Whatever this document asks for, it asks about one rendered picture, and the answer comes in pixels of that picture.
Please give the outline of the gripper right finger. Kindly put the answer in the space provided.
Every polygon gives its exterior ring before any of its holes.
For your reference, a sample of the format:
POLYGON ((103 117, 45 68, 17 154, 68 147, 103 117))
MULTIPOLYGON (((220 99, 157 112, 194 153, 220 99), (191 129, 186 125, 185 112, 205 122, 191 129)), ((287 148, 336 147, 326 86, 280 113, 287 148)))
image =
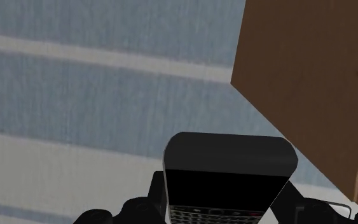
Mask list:
POLYGON ((289 181, 270 206, 279 224, 358 224, 350 206, 304 197, 289 181))

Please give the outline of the black keypad phone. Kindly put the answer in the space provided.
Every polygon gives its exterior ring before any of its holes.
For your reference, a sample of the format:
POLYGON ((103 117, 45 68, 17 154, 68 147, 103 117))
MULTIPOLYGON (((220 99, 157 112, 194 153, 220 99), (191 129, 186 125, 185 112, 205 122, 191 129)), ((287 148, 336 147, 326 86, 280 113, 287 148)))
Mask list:
POLYGON ((258 224, 298 165, 282 137, 180 132, 163 154, 171 224, 258 224))

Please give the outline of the brown wooden furniture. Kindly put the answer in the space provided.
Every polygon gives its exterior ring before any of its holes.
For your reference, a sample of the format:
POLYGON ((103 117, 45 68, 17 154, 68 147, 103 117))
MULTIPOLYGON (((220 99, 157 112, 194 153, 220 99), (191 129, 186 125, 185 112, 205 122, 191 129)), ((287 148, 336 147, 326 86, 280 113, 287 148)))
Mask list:
POLYGON ((358 204, 358 0, 245 0, 231 84, 358 204))

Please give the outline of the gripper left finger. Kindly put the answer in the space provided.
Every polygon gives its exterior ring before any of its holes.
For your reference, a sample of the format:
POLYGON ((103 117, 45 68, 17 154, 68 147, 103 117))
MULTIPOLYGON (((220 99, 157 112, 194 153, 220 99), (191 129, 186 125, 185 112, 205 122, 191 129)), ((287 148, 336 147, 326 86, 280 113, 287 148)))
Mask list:
POLYGON ((115 216, 105 209, 87 210, 73 224, 167 224, 166 210, 164 174, 155 171, 147 197, 127 200, 115 216))

